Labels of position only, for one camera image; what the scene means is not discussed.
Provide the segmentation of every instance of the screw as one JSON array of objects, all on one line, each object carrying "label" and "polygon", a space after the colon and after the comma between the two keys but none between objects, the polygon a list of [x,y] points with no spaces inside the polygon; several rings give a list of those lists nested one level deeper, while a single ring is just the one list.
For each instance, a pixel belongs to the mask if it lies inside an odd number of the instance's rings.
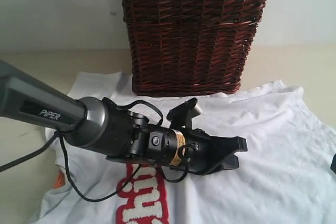
[{"label": "screw", "polygon": [[159,139],[157,136],[154,136],[154,137],[152,138],[152,144],[153,144],[154,146],[157,146],[157,145],[159,145],[159,143],[160,143],[160,139]]}]

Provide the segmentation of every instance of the white wall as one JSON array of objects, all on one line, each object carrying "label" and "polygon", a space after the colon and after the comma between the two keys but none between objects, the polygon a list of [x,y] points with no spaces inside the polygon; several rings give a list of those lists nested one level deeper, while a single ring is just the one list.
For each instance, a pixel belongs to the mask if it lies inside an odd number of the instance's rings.
[{"label": "white wall", "polygon": [[[0,51],[126,48],[122,15],[121,0],[0,0]],[[269,0],[255,44],[336,42],[335,17],[335,0]]]}]

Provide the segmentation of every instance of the beige table surface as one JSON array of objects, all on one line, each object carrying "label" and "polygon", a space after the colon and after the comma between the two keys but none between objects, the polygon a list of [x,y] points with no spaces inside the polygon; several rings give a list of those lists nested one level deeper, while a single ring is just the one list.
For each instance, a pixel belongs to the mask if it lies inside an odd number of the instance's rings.
[{"label": "beige table surface", "polygon": [[[281,79],[303,86],[306,105],[322,122],[336,128],[336,45],[252,47],[241,89]],[[129,50],[2,54],[6,60],[67,93],[79,71],[131,72]],[[43,129],[0,118],[0,164],[28,154],[43,143]],[[0,174],[0,223],[25,223],[55,181],[55,153],[40,156]]]}]

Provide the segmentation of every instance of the wicker basket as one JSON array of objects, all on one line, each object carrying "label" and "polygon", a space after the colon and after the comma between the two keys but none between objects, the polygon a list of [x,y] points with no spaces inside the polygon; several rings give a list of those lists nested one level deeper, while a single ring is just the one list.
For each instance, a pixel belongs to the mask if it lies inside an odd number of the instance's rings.
[{"label": "wicker basket", "polygon": [[234,93],[266,0],[123,0],[138,95]]}]

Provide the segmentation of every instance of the white t-shirt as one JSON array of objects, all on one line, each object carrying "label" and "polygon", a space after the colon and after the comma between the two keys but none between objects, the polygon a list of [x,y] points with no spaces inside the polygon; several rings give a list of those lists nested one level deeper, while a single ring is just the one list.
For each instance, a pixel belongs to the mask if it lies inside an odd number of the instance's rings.
[{"label": "white t-shirt", "polygon": [[[118,105],[139,99],[132,93],[131,77],[121,73],[81,73],[69,95],[109,97]],[[336,223],[336,174],[330,170],[336,132],[307,109],[302,97],[303,88],[286,87],[281,81],[235,95],[198,97],[203,113],[193,119],[194,128],[246,138],[248,152],[236,153],[239,169],[188,175],[170,184],[154,168],[141,168],[123,192],[100,203],[82,200],[66,184],[45,194],[31,223]],[[166,116],[188,98],[141,99]],[[153,123],[158,120],[145,106],[133,111]],[[56,164],[64,167],[58,141],[53,148]],[[67,150],[74,181],[89,198],[115,191],[135,168],[70,145]],[[169,178],[181,175],[165,172]]]}]

